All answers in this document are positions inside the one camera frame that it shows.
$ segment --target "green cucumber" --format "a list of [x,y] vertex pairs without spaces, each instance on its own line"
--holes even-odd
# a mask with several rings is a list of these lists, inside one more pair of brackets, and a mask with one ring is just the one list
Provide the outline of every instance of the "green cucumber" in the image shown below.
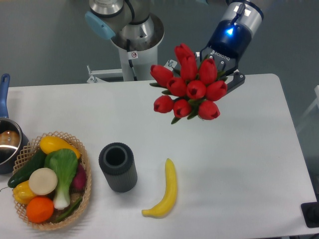
[[8,181],[10,188],[15,188],[18,184],[29,180],[31,174],[39,169],[43,168],[46,154],[39,148],[33,157],[20,168]]

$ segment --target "yellow squash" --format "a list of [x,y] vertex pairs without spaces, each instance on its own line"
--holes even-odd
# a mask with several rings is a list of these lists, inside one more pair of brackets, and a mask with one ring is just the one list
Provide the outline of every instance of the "yellow squash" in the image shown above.
[[21,204],[28,204],[37,195],[34,194],[29,187],[29,180],[18,184],[13,189],[14,199]]
[[166,190],[163,199],[151,209],[142,210],[145,217],[162,218],[173,208],[177,198],[177,177],[173,162],[168,158],[165,163]]
[[57,151],[62,148],[68,148],[74,151],[77,159],[81,157],[81,153],[72,145],[70,145],[67,141],[54,136],[45,136],[40,141],[41,150],[49,154],[51,152]]

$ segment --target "purple vegetable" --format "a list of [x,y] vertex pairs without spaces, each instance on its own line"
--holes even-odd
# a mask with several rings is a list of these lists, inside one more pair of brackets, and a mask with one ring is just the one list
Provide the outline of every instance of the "purple vegetable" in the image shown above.
[[75,177],[72,181],[72,187],[77,190],[82,190],[86,184],[86,173],[81,164],[78,164]]

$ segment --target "pot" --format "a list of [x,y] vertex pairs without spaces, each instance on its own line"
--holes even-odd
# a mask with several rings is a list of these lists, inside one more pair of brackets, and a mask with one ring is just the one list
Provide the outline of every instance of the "pot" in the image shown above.
[[0,174],[11,173],[20,151],[29,142],[20,126],[8,118],[6,99],[10,75],[4,74],[0,82]]

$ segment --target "orange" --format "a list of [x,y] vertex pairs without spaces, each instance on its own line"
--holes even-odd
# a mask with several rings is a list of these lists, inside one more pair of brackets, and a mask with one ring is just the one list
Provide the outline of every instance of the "orange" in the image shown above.
[[26,207],[26,216],[32,223],[42,223],[48,220],[54,212],[54,204],[47,197],[35,197]]

